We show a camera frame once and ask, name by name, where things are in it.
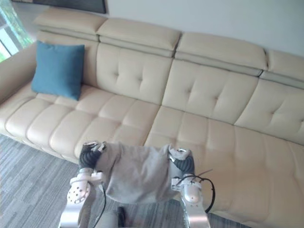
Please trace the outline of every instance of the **sofa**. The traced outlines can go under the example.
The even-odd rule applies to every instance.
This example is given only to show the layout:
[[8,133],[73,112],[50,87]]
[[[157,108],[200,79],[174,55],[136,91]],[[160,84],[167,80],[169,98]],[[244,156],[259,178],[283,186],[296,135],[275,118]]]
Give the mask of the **sofa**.
[[303,58],[58,8],[35,23],[38,40],[85,45],[81,97],[31,90],[33,44],[0,64],[1,134],[74,163],[89,140],[189,148],[197,174],[213,169],[212,213],[304,227]]

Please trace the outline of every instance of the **wire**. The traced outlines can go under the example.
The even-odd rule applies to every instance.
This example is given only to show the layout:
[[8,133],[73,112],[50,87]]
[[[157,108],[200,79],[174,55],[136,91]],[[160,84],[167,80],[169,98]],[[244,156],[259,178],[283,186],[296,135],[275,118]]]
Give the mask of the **wire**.
[[210,184],[212,186],[212,188],[211,188],[211,190],[212,190],[212,199],[211,199],[211,203],[210,203],[209,207],[205,210],[205,212],[208,213],[211,210],[211,208],[213,207],[213,204],[214,204],[214,201],[215,201],[215,187],[214,187],[213,182],[210,179],[208,179],[208,178],[203,178],[203,177],[196,176],[196,175],[189,175],[189,176],[183,177],[176,185],[179,185],[184,179],[189,178],[189,177],[194,177],[193,179],[199,178],[200,179],[200,183],[202,181],[209,181],[210,182]]
[[103,215],[104,211],[105,211],[105,206],[106,206],[106,195],[105,195],[105,189],[104,189],[104,186],[101,184],[101,186],[103,187],[103,192],[104,192],[104,208],[101,212],[101,214],[98,216],[98,219],[95,221],[95,225],[93,226],[94,228],[96,227],[97,223],[99,222],[101,216]]

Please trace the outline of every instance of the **carpet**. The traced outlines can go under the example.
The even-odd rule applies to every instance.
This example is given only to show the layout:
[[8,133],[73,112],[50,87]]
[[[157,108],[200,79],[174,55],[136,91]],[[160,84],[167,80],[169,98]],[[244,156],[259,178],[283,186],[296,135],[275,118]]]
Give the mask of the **carpet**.
[[[78,166],[0,135],[0,227],[57,228],[66,204],[69,181]],[[102,210],[97,191],[89,227]],[[124,206],[126,225],[139,228],[184,228],[176,200],[145,205],[124,205],[107,198],[105,211]],[[209,214],[212,228],[248,228]]]

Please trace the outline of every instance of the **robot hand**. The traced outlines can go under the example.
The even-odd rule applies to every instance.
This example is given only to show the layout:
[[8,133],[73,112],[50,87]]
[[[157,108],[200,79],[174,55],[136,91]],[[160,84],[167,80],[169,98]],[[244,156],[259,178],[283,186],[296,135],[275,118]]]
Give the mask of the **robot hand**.
[[79,156],[80,168],[94,169],[104,149],[106,149],[106,142],[93,141],[85,143]]

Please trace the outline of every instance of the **pillow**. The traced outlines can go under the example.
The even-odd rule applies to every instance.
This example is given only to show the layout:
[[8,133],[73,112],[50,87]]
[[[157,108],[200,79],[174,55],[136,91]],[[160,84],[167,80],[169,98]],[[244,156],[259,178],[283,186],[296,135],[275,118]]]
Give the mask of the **pillow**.
[[78,100],[84,55],[84,45],[52,45],[37,41],[37,67],[32,90]]

